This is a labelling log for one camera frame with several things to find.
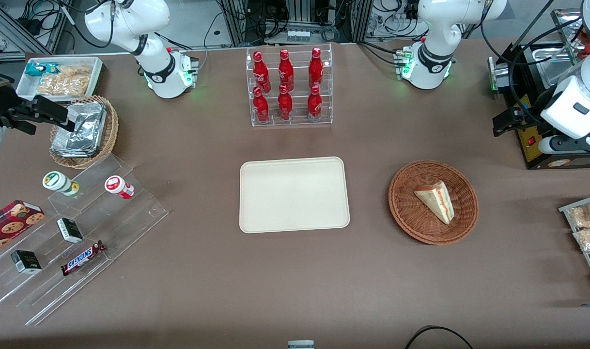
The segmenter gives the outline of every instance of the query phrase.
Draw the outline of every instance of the red bottle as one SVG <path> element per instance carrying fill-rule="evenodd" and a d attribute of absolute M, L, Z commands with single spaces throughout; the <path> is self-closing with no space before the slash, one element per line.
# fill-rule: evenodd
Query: red bottle
<path fill-rule="evenodd" d="M 260 87 L 255 86 L 252 92 L 254 93 L 252 103 L 254 104 L 254 111 L 257 115 L 258 122 L 266 124 L 269 122 L 269 104 L 267 104 L 267 100 Z"/>
<path fill-rule="evenodd" d="M 308 85 L 311 88 L 323 82 L 323 62 L 321 61 L 321 49 L 318 47 L 312 49 L 312 60 L 308 66 L 308 76 Z"/>
<path fill-rule="evenodd" d="M 271 83 L 269 82 L 269 69 L 263 62 L 263 55 L 256 51 L 252 55 L 254 57 L 254 79 L 257 82 L 257 86 L 263 89 L 264 93 L 271 91 Z"/>
<path fill-rule="evenodd" d="M 321 118 L 322 102 L 323 99 L 319 95 L 319 85 L 312 86 L 308 96 L 308 120 L 310 122 L 317 122 Z"/>
<path fill-rule="evenodd" d="M 289 50 L 280 49 L 280 84 L 286 85 L 289 91 L 295 88 L 295 74 L 293 73 L 293 63 L 289 59 Z"/>
<path fill-rule="evenodd" d="M 280 117 L 282 120 L 290 121 L 291 116 L 293 115 L 293 98 L 291 98 L 289 89 L 285 84 L 280 85 L 278 105 L 280 106 Z"/>

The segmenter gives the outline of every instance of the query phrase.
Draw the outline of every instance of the red cookie box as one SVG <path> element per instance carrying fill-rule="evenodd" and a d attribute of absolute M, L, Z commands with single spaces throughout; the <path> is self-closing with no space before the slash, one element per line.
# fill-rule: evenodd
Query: red cookie box
<path fill-rule="evenodd" d="M 0 210 L 0 248 L 45 217 L 40 207 L 15 200 Z"/>

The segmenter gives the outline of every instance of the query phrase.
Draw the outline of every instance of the white plastic tray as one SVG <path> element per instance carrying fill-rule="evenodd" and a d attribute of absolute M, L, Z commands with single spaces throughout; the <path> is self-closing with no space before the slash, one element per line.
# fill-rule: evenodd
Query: white plastic tray
<path fill-rule="evenodd" d="M 89 80 L 89 86 L 86 89 L 86 93 L 81 97 L 73 97 L 71 95 L 44 95 L 45 98 L 54 102 L 70 102 L 80 99 L 82 97 L 88 97 L 93 95 L 97 86 L 97 80 L 103 66 L 102 60 L 97 57 L 42 57 L 42 58 L 30 58 L 27 65 L 32 62 L 44 62 L 44 63 L 57 63 L 61 65 L 87 65 L 93 68 L 91 73 L 91 80 Z M 41 82 L 41 77 L 32 77 L 22 73 L 20 82 L 17 84 L 16 93 L 19 97 L 27 100 L 32 100 L 36 96 L 36 88 Z"/>
<path fill-rule="evenodd" d="M 241 166 L 243 232 L 344 228 L 349 220 L 342 159 L 251 161 Z"/>

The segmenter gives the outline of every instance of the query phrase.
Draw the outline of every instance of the wicker basket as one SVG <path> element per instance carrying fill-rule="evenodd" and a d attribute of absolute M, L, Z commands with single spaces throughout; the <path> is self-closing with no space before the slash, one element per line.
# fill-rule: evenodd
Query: wicker basket
<path fill-rule="evenodd" d="M 422 185 L 439 180 L 448 187 L 454 219 L 443 223 L 413 193 Z M 390 210 L 396 222 L 413 238 L 431 245 L 447 245 L 466 237 L 478 219 L 478 199 L 474 188 L 458 170 L 436 161 L 416 161 L 401 168 L 388 190 Z"/>
<path fill-rule="evenodd" d="M 118 115 L 116 115 L 116 110 L 112 108 L 112 104 L 108 102 L 107 99 L 100 97 L 99 95 L 92 95 L 91 97 L 78 99 L 77 101 L 73 101 L 72 103 L 88 103 L 88 102 L 100 102 L 106 106 L 108 109 L 108 114 L 106 116 L 106 124 L 103 130 L 103 138 L 102 138 L 102 146 L 101 150 L 91 158 L 63 158 L 55 155 L 51 150 L 49 151 L 50 156 L 52 159 L 61 166 L 75 168 L 76 170 L 84 170 L 92 163 L 98 161 L 100 157 L 103 155 L 107 155 L 112 152 L 112 148 L 114 148 L 114 143 L 116 143 L 116 133 L 118 132 Z M 49 140 L 54 141 L 54 135 L 56 135 L 56 131 L 58 130 L 58 126 L 54 126 L 49 133 Z"/>

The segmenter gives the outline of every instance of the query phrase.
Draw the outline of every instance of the brown tablecloth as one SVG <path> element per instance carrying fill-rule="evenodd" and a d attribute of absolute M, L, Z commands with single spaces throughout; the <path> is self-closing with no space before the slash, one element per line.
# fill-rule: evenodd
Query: brown tablecloth
<path fill-rule="evenodd" d="M 37 327 L 0 305 L 0 348 L 401 348 L 424 325 L 475 347 L 590 347 L 590 270 L 557 207 L 590 196 L 590 170 L 525 170 L 516 137 L 495 139 L 505 108 L 488 90 L 483 42 L 465 40 L 432 91 L 355 45 L 334 45 L 334 124 L 250 126 L 244 49 L 212 51 L 198 88 L 159 99 L 130 55 L 102 56 L 99 93 L 120 118 L 114 153 L 171 210 Z M 39 203 L 50 126 L 9 131 L 0 207 Z M 338 156 L 351 223 L 338 230 L 239 230 L 246 161 Z M 474 232 L 434 247 L 388 210 L 392 175 L 418 159 L 454 166 L 481 205 Z"/>

